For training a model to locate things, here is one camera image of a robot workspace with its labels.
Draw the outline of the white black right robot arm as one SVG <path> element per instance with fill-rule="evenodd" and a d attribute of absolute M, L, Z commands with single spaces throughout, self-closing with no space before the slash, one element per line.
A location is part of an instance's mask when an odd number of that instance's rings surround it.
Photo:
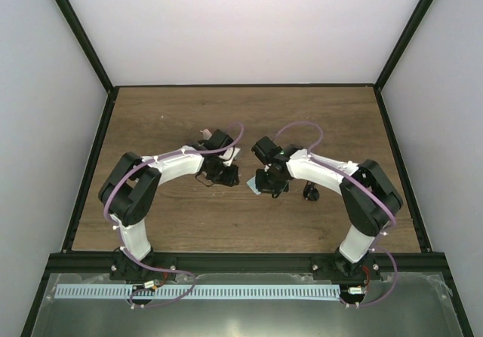
<path fill-rule="evenodd" d="M 263 164 L 249 183 L 258 194 L 278 198 L 289 191 L 290 181 L 306 181 L 305 199 L 316 185 L 341 196 L 351 226 L 334 253 L 334 267 L 343 278 L 354 278 L 375 240 L 395 225 L 403 200 L 381 166 L 367 159 L 361 164 L 342 162 L 311 153 L 300 146 L 277 146 L 265 136 L 252 153 Z"/>

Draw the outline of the black sunglasses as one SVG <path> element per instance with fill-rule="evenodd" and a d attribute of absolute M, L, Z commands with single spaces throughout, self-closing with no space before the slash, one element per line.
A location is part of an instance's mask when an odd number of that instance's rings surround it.
<path fill-rule="evenodd" d="M 314 182 L 307 182 L 303 189 L 303 197 L 306 201 L 317 201 L 320 198 L 318 189 Z"/>

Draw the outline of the pink glasses case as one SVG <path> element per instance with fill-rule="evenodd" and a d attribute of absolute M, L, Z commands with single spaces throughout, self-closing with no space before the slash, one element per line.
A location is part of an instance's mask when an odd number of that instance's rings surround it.
<path fill-rule="evenodd" d="M 206 150 L 207 148 L 205 144 L 211 138 L 212 133 L 209 129 L 200 130 L 199 133 L 199 138 L 196 141 L 191 142 L 189 145 L 197 150 Z"/>

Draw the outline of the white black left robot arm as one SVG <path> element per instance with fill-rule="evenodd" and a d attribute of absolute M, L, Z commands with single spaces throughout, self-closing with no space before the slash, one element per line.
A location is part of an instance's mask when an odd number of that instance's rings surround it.
<path fill-rule="evenodd" d="M 139 280 L 154 273 L 176 270 L 155 267 L 148 241 L 145 218 L 160 185 L 182 176 L 206 175 L 212 185 L 238 185 L 238 166 L 234 160 L 244 128 L 232 138 L 222 130 L 198 142 L 160 155 L 139 156 L 128 152 L 120 158 L 101 187 L 98 198 L 103 216 L 118 234 L 120 252 L 128 261 L 128 271 Z"/>

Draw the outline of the light blue cleaning cloth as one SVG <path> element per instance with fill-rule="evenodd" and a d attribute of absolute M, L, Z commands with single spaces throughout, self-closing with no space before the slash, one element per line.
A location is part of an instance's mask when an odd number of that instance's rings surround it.
<path fill-rule="evenodd" d="M 257 185 L 256 185 L 256 181 L 255 179 L 249 179 L 247 182 L 246 182 L 246 185 L 249 187 L 249 189 L 256 195 L 260 195 L 261 192 L 258 190 L 257 188 Z"/>

